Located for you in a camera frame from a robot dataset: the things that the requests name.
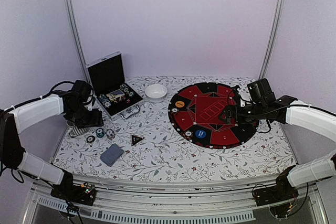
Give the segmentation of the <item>red chips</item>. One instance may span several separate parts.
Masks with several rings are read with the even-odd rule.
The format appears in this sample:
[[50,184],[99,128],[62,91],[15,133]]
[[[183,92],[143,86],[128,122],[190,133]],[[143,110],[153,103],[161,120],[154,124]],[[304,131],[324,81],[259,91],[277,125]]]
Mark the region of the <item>red chips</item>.
[[192,138],[193,133],[191,131],[185,131],[184,135],[185,135],[185,138],[189,140]]

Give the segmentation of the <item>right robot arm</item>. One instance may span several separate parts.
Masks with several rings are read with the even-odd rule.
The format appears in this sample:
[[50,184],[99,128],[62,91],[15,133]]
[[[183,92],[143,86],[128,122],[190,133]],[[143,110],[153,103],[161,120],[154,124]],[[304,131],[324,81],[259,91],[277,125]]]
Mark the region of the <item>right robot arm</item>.
[[[260,120],[299,126],[335,141],[335,113],[284,95],[277,99],[266,78],[248,84],[251,103],[226,105],[219,119],[225,124],[253,124]],[[284,200],[292,188],[335,176],[335,151],[302,165],[287,168],[276,179],[271,196]]]

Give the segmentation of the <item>orange big blind button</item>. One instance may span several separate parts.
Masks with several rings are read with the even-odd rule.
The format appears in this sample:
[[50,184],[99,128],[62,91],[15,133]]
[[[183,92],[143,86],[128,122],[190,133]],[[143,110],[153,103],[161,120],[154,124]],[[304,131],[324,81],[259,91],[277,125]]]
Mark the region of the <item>orange big blind button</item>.
[[185,103],[184,103],[184,101],[179,100],[179,101],[175,102],[175,106],[177,108],[183,108],[185,106]]

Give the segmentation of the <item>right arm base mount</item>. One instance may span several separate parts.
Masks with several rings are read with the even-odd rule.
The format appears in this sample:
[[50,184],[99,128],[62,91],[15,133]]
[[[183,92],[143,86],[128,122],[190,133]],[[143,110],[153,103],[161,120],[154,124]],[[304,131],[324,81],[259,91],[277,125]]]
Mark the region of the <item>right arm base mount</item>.
[[296,199],[298,191],[289,183],[279,182],[274,186],[267,187],[264,184],[257,184],[251,191],[257,206],[264,206],[282,202],[289,199]]

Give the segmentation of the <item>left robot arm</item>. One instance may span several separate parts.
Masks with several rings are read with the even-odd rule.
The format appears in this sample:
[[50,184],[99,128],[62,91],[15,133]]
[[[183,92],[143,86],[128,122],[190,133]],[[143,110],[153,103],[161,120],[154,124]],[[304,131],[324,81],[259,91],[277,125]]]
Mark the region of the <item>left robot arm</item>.
[[41,150],[29,153],[20,140],[21,136],[37,130],[33,137],[38,143],[42,142],[43,134],[50,142],[51,132],[42,130],[41,126],[49,126],[57,116],[63,116],[77,128],[103,124],[102,112],[93,108],[93,87],[83,80],[76,80],[69,82],[69,90],[60,90],[63,84],[66,82],[54,85],[44,95],[1,110],[1,172],[16,170],[44,180],[58,186],[58,192],[67,200],[73,200],[78,195],[78,188],[73,185],[72,174],[38,157]]

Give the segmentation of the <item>blue small blind button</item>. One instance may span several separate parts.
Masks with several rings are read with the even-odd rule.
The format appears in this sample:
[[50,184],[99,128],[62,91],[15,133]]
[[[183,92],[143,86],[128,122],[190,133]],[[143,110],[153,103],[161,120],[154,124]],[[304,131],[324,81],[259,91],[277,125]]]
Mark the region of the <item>blue small blind button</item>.
[[196,130],[195,136],[200,139],[204,139],[206,137],[207,133],[204,130]]

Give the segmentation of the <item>red poker chip stack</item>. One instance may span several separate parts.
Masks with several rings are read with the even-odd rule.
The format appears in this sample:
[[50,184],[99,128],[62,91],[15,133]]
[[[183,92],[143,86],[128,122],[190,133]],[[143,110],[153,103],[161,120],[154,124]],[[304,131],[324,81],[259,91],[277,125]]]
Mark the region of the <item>red poker chip stack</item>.
[[93,135],[89,135],[87,138],[86,138],[86,141],[87,143],[93,143],[95,141],[95,137]]

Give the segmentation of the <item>blue card deck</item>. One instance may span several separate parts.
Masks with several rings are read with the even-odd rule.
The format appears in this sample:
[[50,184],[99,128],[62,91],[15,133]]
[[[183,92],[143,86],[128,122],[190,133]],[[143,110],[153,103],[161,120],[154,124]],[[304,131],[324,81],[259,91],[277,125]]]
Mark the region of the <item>blue card deck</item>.
[[112,144],[106,151],[104,151],[100,160],[107,166],[111,167],[124,153],[124,150],[117,144]]

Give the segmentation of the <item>green poker chip stack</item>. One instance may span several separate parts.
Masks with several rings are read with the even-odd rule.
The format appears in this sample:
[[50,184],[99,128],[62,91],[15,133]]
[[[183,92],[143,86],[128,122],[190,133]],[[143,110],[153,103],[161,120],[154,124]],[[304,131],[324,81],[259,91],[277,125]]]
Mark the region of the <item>green poker chip stack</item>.
[[96,129],[96,136],[97,136],[97,138],[103,138],[104,135],[105,135],[105,131],[104,131],[103,128],[100,127],[98,129]]

